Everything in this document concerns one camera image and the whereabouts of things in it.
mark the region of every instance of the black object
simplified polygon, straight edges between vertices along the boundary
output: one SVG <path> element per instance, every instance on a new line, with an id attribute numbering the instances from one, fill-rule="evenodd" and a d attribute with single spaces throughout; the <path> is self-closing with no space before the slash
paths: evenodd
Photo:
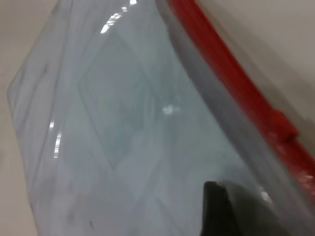
<path id="1" fill-rule="evenodd" d="M 204 184 L 201 236 L 242 236 L 227 190 L 217 182 Z"/>

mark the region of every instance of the ziplock bag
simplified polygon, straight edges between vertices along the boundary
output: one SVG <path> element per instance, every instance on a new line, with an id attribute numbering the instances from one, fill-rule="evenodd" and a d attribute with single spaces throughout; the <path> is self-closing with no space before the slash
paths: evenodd
<path id="1" fill-rule="evenodd" d="M 164 0 L 60 1 L 8 92 L 41 236 L 199 235 L 208 180 L 244 235 L 315 232 L 304 186 L 183 26 Z"/>

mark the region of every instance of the red plastic strip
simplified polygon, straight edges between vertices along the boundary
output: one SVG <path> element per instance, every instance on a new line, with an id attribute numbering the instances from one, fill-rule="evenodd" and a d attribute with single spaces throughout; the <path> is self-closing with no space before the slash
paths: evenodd
<path id="1" fill-rule="evenodd" d="M 195 0 L 169 0 L 169 4 L 209 66 L 315 201 L 315 161 L 296 140 L 297 129 L 260 93 Z"/>

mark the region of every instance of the white surface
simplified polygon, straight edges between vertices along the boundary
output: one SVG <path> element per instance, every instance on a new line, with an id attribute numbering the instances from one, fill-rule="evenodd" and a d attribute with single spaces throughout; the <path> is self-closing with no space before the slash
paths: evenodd
<path id="1" fill-rule="evenodd" d="M 0 235 L 37 235 L 6 90 L 55 0 L 0 0 Z"/>

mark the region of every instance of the plastic bag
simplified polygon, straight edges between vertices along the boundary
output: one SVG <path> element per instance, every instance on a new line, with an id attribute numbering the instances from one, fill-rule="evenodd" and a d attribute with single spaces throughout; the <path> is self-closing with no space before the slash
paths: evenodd
<path id="1" fill-rule="evenodd" d="M 310 235 L 313 206 L 157 5 L 62 0 L 12 84 L 39 234 L 195 236 L 211 180 L 244 235 Z"/>

